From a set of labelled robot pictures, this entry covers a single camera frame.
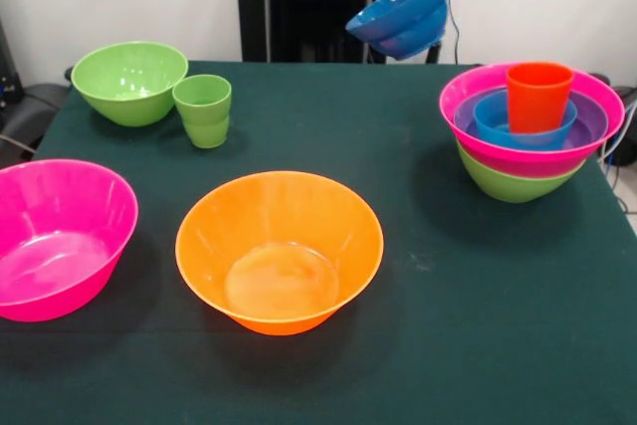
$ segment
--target green table cover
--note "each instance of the green table cover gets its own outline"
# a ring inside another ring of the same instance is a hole
[[[219,149],[194,148],[175,111],[124,128],[77,92],[45,137],[39,158],[127,178],[139,222],[90,304],[0,320],[1,423],[637,423],[637,242],[593,161],[529,204],[484,195],[438,112],[461,67],[190,70],[233,85]],[[385,234],[367,290],[290,337],[208,308],[174,259],[198,198],[270,169],[343,182]]]

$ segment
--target cup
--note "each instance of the cup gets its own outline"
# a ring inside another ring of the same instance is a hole
[[[223,77],[194,75],[172,89],[177,110],[192,144],[214,148],[226,140],[232,87]]]
[[[559,128],[572,81],[572,70],[560,64],[530,62],[511,67],[507,71],[511,133]]]

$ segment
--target pink bowl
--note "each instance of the pink bowl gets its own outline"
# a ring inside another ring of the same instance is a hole
[[[71,159],[0,170],[0,317],[55,319],[106,285],[137,222],[132,188]]]
[[[459,75],[440,94],[440,112],[465,150],[478,161],[515,176],[543,178],[564,174],[575,167],[604,141],[617,132],[624,121],[621,98],[608,86],[590,75],[574,70],[572,89],[597,102],[606,111],[608,128],[593,143],[556,151],[525,151],[505,148],[477,139],[454,124],[454,114],[464,101],[485,91],[507,84],[507,70],[515,64],[495,64],[472,69]]]

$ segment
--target plastic bowl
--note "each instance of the plastic bowl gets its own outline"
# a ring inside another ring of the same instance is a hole
[[[494,199],[507,203],[526,203],[550,193],[564,184],[584,164],[549,178],[524,178],[496,171],[471,157],[458,143],[460,158],[469,175],[483,192]]]
[[[577,107],[566,104],[561,127],[542,133],[511,133],[507,92],[496,92],[481,99],[474,108],[474,120],[480,139],[507,148],[551,151],[561,149],[577,119]]]
[[[137,222],[124,179],[97,164],[32,161],[0,170],[0,317],[55,319],[105,286]]]
[[[471,97],[458,107],[454,115],[454,124],[475,138],[480,138],[480,136],[474,122],[474,108],[481,99],[488,95],[491,94],[482,93]],[[571,92],[568,98],[577,108],[577,119],[568,132],[563,148],[578,148],[597,141],[608,128],[608,118],[604,109],[589,97],[575,92]]]
[[[127,42],[86,55],[73,68],[71,80],[106,118],[144,126],[168,114],[174,105],[172,87],[187,71],[188,60],[168,45]]]
[[[588,144],[559,151],[524,151],[482,141],[454,124],[460,105],[471,97],[506,84],[507,69],[514,64],[496,64],[469,70],[453,79],[440,95],[440,111],[456,138],[472,157],[481,163],[515,176],[551,177],[576,168],[588,155],[617,132],[624,121],[624,104],[615,92],[590,75],[573,71],[572,92],[589,97],[600,105],[608,117],[604,135]]]
[[[446,0],[375,0],[349,20],[345,29],[362,42],[380,41],[415,26],[442,5]]]
[[[428,49],[445,34],[447,5],[443,4],[431,15],[420,19],[411,27],[371,46],[383,55],[404,60]]]
[[[206,304],[246,328],[309,330],[372,280],[380,224],[353,191],[295,171],[244,176],[204,196],[179,232],[177,266]]]

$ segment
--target plastic cup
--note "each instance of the plastic cup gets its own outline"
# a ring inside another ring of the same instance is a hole
[[[214,148],[223,144],[230,124],[232,87],[223,77],[195,75],[172,90],[177,110],[192,144]]]
[[[507,71],[511,132],[559,128],[572,81],[572,70],[560,64],[533,62],[511,67]]]
[[[533,151],[562,149],[577,119],[577,107],[568,101],[562,124],[542,133],[511,133],[507,112],[507,92],[497,92],[480,100],[474,108],[474,119],[481,140],[498,146]]]

